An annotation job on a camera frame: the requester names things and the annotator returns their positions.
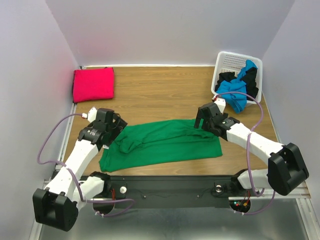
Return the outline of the green t shirt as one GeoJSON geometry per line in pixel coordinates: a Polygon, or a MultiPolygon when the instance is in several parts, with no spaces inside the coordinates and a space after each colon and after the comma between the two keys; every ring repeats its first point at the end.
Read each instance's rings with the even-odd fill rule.
{"type": "Polygon", "coordinates": [[[217,136],[194,127],[194,119],[172,119],[127,126],[99,160],[102,172],[149,165],[218,158],[217,136]]]}

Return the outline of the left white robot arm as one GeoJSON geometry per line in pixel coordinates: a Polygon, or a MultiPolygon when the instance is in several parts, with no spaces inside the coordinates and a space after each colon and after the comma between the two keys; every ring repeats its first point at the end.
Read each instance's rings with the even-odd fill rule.
{"type": "Polygon", "coordinates": [[[114,205],[121,200],[94,200],[97,195],[111,193],[110,177],[101,172],[92,173],[80,184],[80,179],[91,160],[101,148],[109,147],[127,126],[121,116],[107,108],[92,108],[80,115],[89,121],[78,135],[74,148],[65,162],[57,161],[61,169],[43,188],[38,188],[32,203],[35,221],[62,231],[75,224],[80,210],[87,203],[114,205]]]}

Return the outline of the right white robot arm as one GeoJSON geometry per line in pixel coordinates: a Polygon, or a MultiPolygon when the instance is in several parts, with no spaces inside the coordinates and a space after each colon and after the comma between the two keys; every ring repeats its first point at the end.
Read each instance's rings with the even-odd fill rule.
{"type": "Polygon", "coordinates": [[[226,104],[218,99],[198,108],[194,127],[202,128],[227,142],[234,143],[261,159],[266,169],[241,170],[233,175],[231,192],[242,195],[247,190],[272,189],[287,196],[310,176],[297,145],[272,141],[247,128],[224,112],[226,104]]]}

